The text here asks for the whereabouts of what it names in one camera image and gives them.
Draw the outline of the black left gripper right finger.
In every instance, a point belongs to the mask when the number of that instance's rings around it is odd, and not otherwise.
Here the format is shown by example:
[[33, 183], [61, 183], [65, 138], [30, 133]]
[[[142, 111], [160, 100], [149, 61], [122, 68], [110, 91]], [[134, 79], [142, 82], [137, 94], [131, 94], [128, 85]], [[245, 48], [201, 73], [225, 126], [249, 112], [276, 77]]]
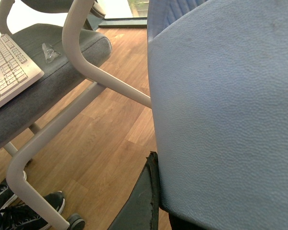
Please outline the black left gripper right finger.
[[168, 214], [169, 222], [172, 230], [193, 230], [194, 225], [190, 222], [182, 220], [171, 213]]

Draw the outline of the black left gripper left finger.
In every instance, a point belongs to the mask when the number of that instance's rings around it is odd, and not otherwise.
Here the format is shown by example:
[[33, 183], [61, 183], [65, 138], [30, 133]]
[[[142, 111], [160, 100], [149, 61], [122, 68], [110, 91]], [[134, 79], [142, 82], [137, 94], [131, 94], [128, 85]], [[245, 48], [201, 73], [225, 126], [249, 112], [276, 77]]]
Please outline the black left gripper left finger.
[[157, 230], [160, 180], [158, 155], [150, 152], [135, 186], [113, 222], [110, 230]]

